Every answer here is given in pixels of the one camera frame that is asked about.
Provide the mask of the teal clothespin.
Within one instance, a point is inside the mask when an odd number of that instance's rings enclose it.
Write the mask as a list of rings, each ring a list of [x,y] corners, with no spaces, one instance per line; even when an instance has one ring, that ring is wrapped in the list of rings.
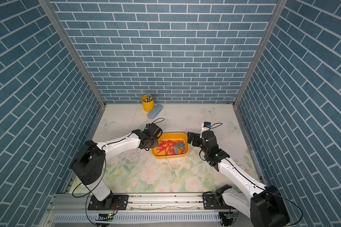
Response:
[[[182,142],[175,143],[175,145],[173,146],[174,154],[175,155],[182,154],[184,152],[185,147],[186,147],[185,143]]]

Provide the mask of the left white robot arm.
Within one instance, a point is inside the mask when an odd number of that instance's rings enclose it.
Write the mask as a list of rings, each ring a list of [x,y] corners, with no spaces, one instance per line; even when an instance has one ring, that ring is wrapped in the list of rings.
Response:
[[[99,143],[86,141],[74,158],[71,169],[97,201],[102,202],[111,195],[111,190],[103,180],[108,161],[131,149],[155,148],[162,134],[162,129],[151,123],[147,124],[144,130],[136,129],[129,135],[111,141]]]

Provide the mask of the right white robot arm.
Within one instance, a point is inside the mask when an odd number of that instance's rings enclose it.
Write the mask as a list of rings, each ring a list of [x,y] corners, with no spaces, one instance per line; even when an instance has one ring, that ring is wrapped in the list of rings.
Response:
[[[247,216],[255,227],[284,227],[290,222],[285,202],[274,186],[266,186],[242,170],[228,153],[219,148],[210,122],[203,122],[201,133],[188,132],[188,143],[201,148],[205,161],[229,178],[238,191],[223,186],[217,195],[219,202]]]

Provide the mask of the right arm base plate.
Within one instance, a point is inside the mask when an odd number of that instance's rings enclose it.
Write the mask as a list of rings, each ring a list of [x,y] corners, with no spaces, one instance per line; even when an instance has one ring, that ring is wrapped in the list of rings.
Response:
[[[213,192],[204,192],[202,194],[203,207],[205,210],[232,210],[233,207],[228,206],[224,203],[220,194]]]

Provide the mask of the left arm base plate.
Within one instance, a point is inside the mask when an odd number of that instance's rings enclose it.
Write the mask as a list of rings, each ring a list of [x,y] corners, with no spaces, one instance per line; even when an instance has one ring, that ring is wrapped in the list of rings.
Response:
[[[127,208],[129,195],[111,193],[103,201],[99,201],[94,195],[91,197],[88,210],[90,211],[124,211]]]

